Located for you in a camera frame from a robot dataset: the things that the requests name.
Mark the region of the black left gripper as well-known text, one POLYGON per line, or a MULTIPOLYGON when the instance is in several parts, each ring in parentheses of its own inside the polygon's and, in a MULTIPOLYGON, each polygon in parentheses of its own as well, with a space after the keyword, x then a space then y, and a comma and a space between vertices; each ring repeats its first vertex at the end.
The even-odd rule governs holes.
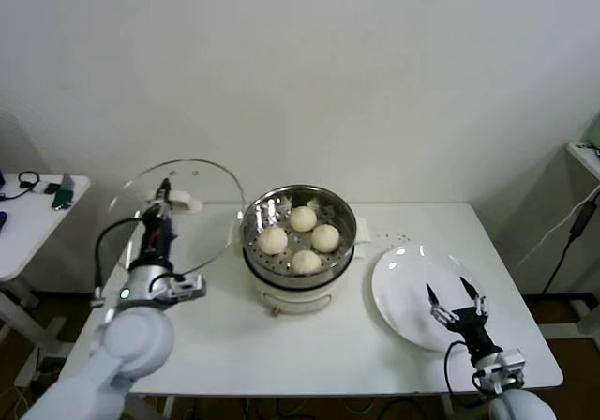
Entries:
POLYGON ((141 264, 166 263, 170 260, 172 243, 176 238, 173 220, 165 214, 165 205, 172 207, 171 181, 164 178, 157 189, 157 201, 142 216, 144 232, 140 246, 141 264))

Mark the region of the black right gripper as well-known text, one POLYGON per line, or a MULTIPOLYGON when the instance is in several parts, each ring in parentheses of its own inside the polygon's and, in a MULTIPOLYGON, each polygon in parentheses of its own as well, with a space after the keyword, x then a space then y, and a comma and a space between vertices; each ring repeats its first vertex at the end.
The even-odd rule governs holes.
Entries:
POLYGON ((470 355, 491 355, 500 353, 502 348, 496 345, 489 336, 485 326, 488 320, 487 300, 465 277, 460 278, 466 293, 472 300, 471 307, 449 311, 441 306, 439 299, 429 284, 427 297, 430 303, 430 315, 446 328, 460 334, 470 355))

